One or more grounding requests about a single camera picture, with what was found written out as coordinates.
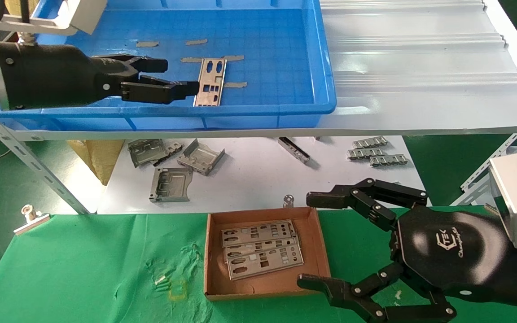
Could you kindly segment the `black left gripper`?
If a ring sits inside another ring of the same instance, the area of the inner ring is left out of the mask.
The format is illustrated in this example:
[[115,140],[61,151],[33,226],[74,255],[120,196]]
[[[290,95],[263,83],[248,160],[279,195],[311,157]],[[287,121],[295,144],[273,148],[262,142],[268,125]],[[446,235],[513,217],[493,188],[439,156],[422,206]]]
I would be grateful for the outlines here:
[[0,68],[11,110],[85,106],[118,96],[120,89],[123,101],[168,105],[200,90],[198,81],[141,75],[166,72],[166,59],[131,54],[88,57],[65,44],[0,42]]

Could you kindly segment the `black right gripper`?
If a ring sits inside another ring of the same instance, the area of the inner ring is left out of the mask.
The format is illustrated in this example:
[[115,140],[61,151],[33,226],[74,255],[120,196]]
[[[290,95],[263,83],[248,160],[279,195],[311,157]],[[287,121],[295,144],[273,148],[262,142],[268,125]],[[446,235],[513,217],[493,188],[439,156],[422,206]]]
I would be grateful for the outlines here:
[[[330,192],[308,192],[306,204],[324,209],[351,208],[383,231],[393,231],[392,262],[351,284],[341,279],[299,274],[300,288],[324,293],[332,307],[351,310],[366,323],[448,323],[457,311],[445,296],[491,299],[496,274],[510,241],[496,217],[469,211],[437,211],[428,207],[422,190],[367,178],[336,185]],[[396,214],[382,202],[408,209]],[[428,305],[381,306],[372,297],[402,280]]]

